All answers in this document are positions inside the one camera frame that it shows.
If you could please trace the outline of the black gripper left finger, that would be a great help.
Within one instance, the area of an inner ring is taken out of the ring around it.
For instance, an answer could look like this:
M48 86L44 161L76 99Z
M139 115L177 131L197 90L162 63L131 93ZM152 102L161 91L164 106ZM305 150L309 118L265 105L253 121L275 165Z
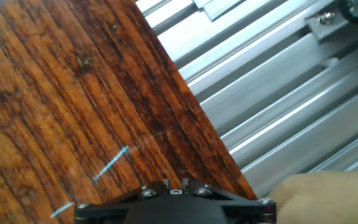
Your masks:
M150 182L130 192L100 204L81 203L74 208L74 224L118 223L139 202L168 195L171 184L168 179Z

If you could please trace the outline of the person's hand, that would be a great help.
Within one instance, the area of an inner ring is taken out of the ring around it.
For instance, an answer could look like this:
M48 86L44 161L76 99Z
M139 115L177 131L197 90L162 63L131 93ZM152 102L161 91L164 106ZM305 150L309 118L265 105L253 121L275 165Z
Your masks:
M277 203L277 223L358 224L358 171L293 175L268 198Z

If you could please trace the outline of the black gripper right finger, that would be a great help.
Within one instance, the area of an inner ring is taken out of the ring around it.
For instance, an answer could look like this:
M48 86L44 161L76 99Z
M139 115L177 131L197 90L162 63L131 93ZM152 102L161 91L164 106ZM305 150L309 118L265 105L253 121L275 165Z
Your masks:
M185 223L275 223L276 203L269 198L250 200L200 180L183 179L186 197L181 217Z

